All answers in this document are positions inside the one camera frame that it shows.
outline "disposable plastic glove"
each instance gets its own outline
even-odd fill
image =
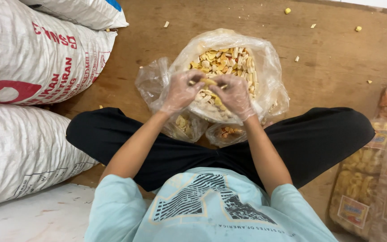
[[[168,95],[160,110],[172,115],[189,106],[204,86],[204,83],[199,80],[205,76],[203,72],[196,69],[173,75],[169,83]]]
[[[219,75],[213,80],[218,85],[210,85],[209,90],[216,93],[228,110],[237,115],[241,121],[256,114],[250,103],[247,81],[232,74]]]

